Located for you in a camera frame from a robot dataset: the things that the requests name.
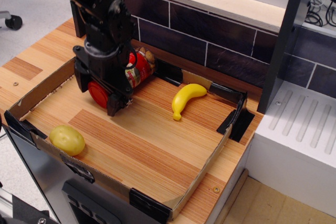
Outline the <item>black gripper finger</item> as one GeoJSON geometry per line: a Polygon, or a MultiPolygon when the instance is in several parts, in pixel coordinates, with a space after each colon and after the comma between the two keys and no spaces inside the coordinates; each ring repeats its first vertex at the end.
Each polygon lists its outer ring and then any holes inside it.
{"type": "Polygon", "coordinates": [[[107,114],[108,116],[115,116],[115,114],[132,104],[133,99],[126,97],[120,93],[112,93],[108,96],[107,114]]]}
{"type": "Polygon", "coordinates": [[[88,84],[92,81],[92,77],[81,61],[75,61],[75,77],[81,92],[88,91],[88,84]]]}

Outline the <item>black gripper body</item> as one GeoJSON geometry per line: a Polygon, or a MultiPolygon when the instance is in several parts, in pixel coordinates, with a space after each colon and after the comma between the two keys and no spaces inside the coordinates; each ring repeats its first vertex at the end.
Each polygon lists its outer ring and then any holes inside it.
{"type": "Polygon", "coordinates": [[[120,93],[126,97],[133,94],[133,88],[125,76],[129,63],[129,49],[125,46],[103,52],[85,43],[74,46],[75,61],[81,61],[88,69],[92,80],[98,82],[109,93],[120,93]]]}

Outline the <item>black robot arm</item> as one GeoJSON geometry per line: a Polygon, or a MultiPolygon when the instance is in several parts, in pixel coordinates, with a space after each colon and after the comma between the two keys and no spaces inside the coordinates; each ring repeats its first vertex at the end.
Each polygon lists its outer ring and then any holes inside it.
{"type": "Polygon", "coordinates": [[[132,102],[133,87],[125,72],[130,55],[134,23],[124,0],[71,0],[85,26],[84,46],[75,46],[75,76],[82,92],[95,81],[107,93],[109,116],[132,102]]]}

